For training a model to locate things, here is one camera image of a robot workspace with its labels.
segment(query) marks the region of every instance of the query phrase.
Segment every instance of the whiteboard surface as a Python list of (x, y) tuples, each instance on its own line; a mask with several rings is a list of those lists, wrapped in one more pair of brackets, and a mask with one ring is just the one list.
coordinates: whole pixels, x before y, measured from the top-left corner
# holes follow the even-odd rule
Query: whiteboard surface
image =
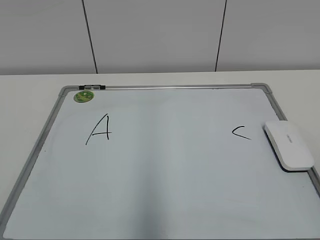
[[(6, 225), (11, 239), (320, 236), (306, 172), (286, 173), (263, 132), (260, 89), (69, 92)], [(109, 140), (86, 141), (108, 113)], [(94, 133), (106, 131), (106, 119)], [(237, 134), (232, 134), (238, 126)]]

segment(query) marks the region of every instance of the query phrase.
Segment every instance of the round magnet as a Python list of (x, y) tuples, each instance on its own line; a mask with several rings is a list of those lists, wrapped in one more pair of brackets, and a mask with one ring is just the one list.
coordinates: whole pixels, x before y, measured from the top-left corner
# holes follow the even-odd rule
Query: round magnet
[(91, 99), (94, 98), (94, 93), (92, 91), (80, 91), (78, 93), (76, 93), (73, 97), (73, 99), (77, 102), (77, 103), (86, 103), (89, 102)]

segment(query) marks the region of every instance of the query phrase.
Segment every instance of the black line on wall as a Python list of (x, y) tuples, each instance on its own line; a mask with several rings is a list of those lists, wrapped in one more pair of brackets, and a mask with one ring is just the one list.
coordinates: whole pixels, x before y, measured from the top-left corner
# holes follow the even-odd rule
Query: black line on wall
[(85, 8), (85, 1), (82, 1), (82, 7), (83, 7), (83, 13), (84, 13), (84, 18), (85, 18), (85, 23), (86, 23), (86, 29), (88, 31), (88, 36), (89, 36), (89, 41), (90, 41), (90, 46), (91, 46), (91, 51), (92, 51), (92, 57), (93, 57), (93, 63), (95, 67), (95, 73), (98, 73), (98, 68), (97, 68), (97, 63), (96, 63), (96, 57), (95, 57), (95, 51), (94, 47), (92, 45), (92, 40), (91, 40), (91, 34), (90, 34), (90, 29), (89, 29), (89, 24), (88, 24), (88, 18), (87, 18), (87, 13), (86, 13), (86, 8)]
[(217, 66), (218, 66), (218, 59), (219, 59), (219, 53), (220, 53), (222, 31), (224, 30), (224, 23), (225, 23), (225, 16), (226, 16), (226, 8), (227, 8), (227, 0), (225, 0), (225, 3), (224, 3), (224, 11), (223, 11), (223, 17), (222, 17), (219, 46), (218, 46), (218, 52), (216, 53), (216, 61), (215, 61), (215, 69), (214, 69), (215, 72), (217, 71)]

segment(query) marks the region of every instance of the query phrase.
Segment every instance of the white eraser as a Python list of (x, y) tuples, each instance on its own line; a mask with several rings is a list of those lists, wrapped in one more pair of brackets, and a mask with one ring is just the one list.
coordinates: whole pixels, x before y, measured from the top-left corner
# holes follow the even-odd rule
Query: white eraser
[(307, 171), (314, 166), (314, 158), (292, 123), (267, 121), (264, 130), (285, 170)]

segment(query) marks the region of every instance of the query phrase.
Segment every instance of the white table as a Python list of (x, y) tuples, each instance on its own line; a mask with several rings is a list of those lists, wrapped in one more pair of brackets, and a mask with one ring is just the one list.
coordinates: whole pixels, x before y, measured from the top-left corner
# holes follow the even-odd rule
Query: white table
[(268, 84), (300, 131), (320, 173), (320, 70), (0, 76), (0, 209), (66, 85)]

